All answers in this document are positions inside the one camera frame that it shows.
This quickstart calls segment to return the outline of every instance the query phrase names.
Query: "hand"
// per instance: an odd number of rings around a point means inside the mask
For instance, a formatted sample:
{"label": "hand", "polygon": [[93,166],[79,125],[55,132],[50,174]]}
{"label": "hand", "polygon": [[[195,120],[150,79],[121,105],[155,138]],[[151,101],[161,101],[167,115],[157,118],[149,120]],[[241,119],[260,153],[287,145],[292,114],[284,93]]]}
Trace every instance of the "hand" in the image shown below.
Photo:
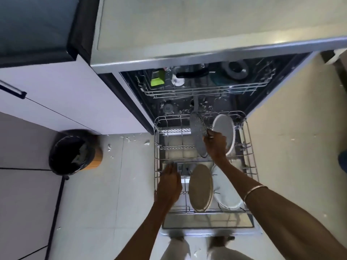
{"label": "hand", "polygon": [[218,165],[220,162],[227,160],[227,138],[222,133],[207,130],[207,136],[204,137],[207,153],[212,160]]}
{"label": "hand", "polygon": [[169,211],[178,200],[181,191],[181,176],[177,172],[177,164],[170,163],[160,174],[155,201],[161,206],[167,206],[167,211]]}

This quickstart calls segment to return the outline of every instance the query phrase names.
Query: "wire rack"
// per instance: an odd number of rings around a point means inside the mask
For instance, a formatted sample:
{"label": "wire rack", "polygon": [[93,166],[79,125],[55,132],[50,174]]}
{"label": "wire rack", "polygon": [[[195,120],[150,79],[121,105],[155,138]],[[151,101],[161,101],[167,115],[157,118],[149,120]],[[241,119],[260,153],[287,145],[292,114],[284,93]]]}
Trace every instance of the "wire rack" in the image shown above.
{"label": "wire rack", "polygon": [[[252,141],[245,113],[241,111],[214,112],[202,114],[205,124],[210,127],[218,114],[227,114],[233,120],[236,129],[236,140],[234,150],[227,157],[230,161],[241,161],[240,170],[249,177],[259,181],[258,171],[255,163]],[[189,114],[161,116],[154,122],[154,186],[157,189],[160,173],[165,165],[170,162],[179,164],[206,164],[208,167],[214,165],[208,156],[202,158],[192,144],[189,127]],[[218,214],[218,213],[249,213],[245,204],[234,210],[223,208],[215,199],[208,210],[203,213],[196,212],[190,205],[188,195],[189,175],[181,173],[183,190],[178,202],[171,208],[169,214]]]}
{"label": "wire rack", "polygon": [[183,98],[195,95],[216,95],[220,93],[251,94],[260,87],[265,87],[276,73],[276,68],[272,60],[260,59],[254,64],[249,78],[243,83],[234,82],[224,86],[216,86],[209,76],[196,79],[185,79],[183,86],[174,86],[171,82],[172,73],[166,72],[165,84],[151,87],[152,70],[138,70],[135,74],[135,82],[146,96],[153,98]]}

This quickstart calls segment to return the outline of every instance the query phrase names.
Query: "black pan handle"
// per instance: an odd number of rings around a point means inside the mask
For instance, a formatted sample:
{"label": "black pan handle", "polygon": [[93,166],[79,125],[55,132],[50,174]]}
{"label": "black pan handle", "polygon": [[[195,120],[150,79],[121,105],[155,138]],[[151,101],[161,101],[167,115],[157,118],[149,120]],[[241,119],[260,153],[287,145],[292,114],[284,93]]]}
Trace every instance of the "black pan handle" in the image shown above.
{"label": "black pan handle", "polygon": [[202,68],[194,72],[180,72],[176,74],[177,78],[202,78],[209,74],[209,68]]}
{"label": "black pan handle", "polygon": [[3,91],[6,91],[7,93],[10,93],[11,95],[19,97],[21,99],[24,99],[27,94],[26,92],[21,91],[18,88],[15,88],[14,86],[11,86],[10,84],[2,80],[0,80],[0,89]]}

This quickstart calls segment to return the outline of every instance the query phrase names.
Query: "beige plate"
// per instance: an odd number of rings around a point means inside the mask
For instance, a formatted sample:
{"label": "beige plate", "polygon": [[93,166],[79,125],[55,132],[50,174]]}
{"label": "beige plate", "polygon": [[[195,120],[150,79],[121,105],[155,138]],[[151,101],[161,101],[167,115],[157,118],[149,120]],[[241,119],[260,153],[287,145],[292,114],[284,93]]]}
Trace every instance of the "beige plate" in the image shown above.
{"label": "beige plate", "polygon": [[206,211],[213,198],[213,180],[210,169],[198,164],[193,170],[189,180],[190,204],[197,212]]}

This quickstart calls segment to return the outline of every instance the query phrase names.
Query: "white pants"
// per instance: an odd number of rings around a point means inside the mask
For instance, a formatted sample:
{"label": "white pants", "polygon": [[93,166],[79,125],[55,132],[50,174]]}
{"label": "white pants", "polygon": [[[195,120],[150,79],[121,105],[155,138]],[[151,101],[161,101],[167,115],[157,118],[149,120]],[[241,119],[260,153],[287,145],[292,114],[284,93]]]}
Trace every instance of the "white pants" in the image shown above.
{"label": "white pants", "polygon": [[[226,247],[213,247],[208,252],[210,260],[253,260],[248,256]],[[171,239],[161,260],[190,260],[190,248],[186,240]]]}

